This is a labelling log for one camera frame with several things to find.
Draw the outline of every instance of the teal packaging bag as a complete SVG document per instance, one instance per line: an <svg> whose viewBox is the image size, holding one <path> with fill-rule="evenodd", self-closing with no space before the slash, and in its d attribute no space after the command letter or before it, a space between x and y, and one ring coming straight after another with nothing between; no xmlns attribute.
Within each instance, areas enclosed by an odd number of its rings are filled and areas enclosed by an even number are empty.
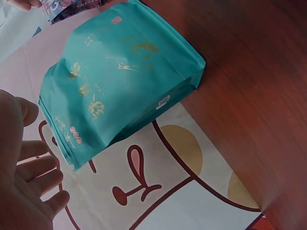
<svg viewBox="0 0 307 230"><path fill-rule="evenodd" d="M130 0L72 32L44 76L39 106L77 170L196 90L204 68L173 27Z"/></svg>

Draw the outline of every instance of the brown outline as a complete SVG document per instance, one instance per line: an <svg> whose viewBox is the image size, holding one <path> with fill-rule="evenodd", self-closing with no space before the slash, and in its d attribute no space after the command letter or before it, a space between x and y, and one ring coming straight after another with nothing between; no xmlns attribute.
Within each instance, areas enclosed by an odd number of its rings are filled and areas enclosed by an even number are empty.
<svg viewBox="0 0 307 230"><path fill-rule="evenodd" d="M41 138L42 141L44 141L44 142L46 142L45 137L44 137L44 135L43 135L43 126L45 126L45 125L47 125L47 121L44 120L44 121L42 121L42 122L39 124L39 126L38 126L38 132L39 132L40 138ZM51 149L49 148L49 146L47 146L47 147L48 147L48 152L50 153L50 155L53 156L53 157L55 157L55 158L57 159L57 169L60 170L60 164L59 164L59 160L58 160L57 156L51 151ZM63 185L62 185L62 183L59 184L59 191L60 191L60 192L63 191ZM81 229L79 228L78 224L76 223L76 221L74 220L74 218L72 217L71 212L70 212L70 210L69 210L69 208L68 208L68 205L65 206L65 211L66 211L66 213L67 213L68 218L71 220L71 223L72 223L73 226L75 227L75 229L76 229L76 230L81 230Z"/></svg>
<svg viewBox="0 0 307 230"><path fill-rule="evenodd" d="M168 199L172 194L178 191L180 188L185 186L187 183L193 181L193 178L190 176L181 183L177 184L174 188L165 193L160 199L158 199L153 205L151 205L129 228L129 230L134 230L156 207L158 207L163 201Z"/></svg>
<svg viewBox="0 0 307 230"><path fill-rule="evenodd" d="M199 178L185 163L184 161L177 155L176 151L173 149L173 147L169 144L169 142L166 140L164 137L158 123L156 120L152 122L153 128L155 129L157 135L161 139L162 143L165 145L165 147L168 149L168 151L172 154L172 156L177 160L177 162L181 165L181 167L194 179L196 180L202 187L207 189L210 193L212 193L214 196L216 196L218 199L224 201L225 203L232 205L234 207L243 209L245 211L249 212L261 212L260 209L258 208L251 208L251 207L246 207L240 204L237 204L226 197L222 196L218 192L216 192L213 188L211 188L209 185L207 185L201 178Z"/></svg>

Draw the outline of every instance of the rabbit ear drawing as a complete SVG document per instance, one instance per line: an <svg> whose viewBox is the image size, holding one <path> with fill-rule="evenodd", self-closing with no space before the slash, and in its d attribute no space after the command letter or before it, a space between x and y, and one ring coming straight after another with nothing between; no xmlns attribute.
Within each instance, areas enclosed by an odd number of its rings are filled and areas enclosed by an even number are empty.
<svg viewBox="0 0 307 230"><path fill-rule="evenodd" d="M144 155L142 149L137 145L130 146L127 151L127 158L135 178L141 184L146 184L144 176Z"/></svg>

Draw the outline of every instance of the fingertip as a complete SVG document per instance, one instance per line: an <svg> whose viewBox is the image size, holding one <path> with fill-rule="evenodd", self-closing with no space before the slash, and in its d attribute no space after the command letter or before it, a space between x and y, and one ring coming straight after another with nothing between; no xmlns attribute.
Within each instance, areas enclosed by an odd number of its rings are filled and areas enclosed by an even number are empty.
<svg viewBox="0 0 307 230"><path fill-rule="evenodd" d="M23 118L24 118L24 126L29 126L33 122L35 122L38 116L38 106L27 99L16 97L16 100L19 102Z"/></svg>
<svg viewBox="0 0 307 230"><path fill-rule="evenodd" d="M39 0L30 0L30 4L34 8L40 8L42 6L42 3Z"/></svg>

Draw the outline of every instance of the fingers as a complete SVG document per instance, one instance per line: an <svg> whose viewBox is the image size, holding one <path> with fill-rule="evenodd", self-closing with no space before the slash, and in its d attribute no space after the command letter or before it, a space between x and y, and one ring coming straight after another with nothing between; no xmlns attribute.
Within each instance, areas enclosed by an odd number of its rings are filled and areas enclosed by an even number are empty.
<svg viewBox="0 0 307 230"><path fill-rule="evenodd" d="M48 146L40 140L22 141L20 156L18 161L23 161L31 157L43 155L48 152Z"/></svg>
<svg viewBox="0 0 307 230"><path fill-rule="evenodd" d="M49 192L51 189L59 185L62 181L63 173L60 170L55 169L40 177L32 179L28 182L28 185L38 197L41 197L46 192Z"/></svg>
<svg viewBox="0 0 307 230"><path fill-rule="evenodd" d="M16 168L16 173L26 182L28 182L49 172L56 166L56 159L52 156L46 156L18 165Z"/></svg>
<svg viewBox="0 0 307 230"><path fill-rule="evenodd" d="M0 90L0 169L13 181L19 158L24 122L14 96Z"/></svg>
<svg viewBox="0 0 307 230"><path fill-rule="evenodd" d="M39 8L42 6L39 0L9 0L8 3L24 11L29 11L31 7Z"/></svg>
<svg viewBox="0 0 307 230"><path fill-rule="evenodd" d="M59 193L55 194L49 200L45 201L44 203L50 210L49 218L53 220L54 217L68 204L69 201L69 193L66 191L60 191Z"/></svg>
<svg viewBox="0 0 307 230"><path fill-rule="evenodd" d="M35 122L38 115L38 106L24 98L16 97L16 100L20 104L21 111L24 119L24 126L29 126Z"/></svg>

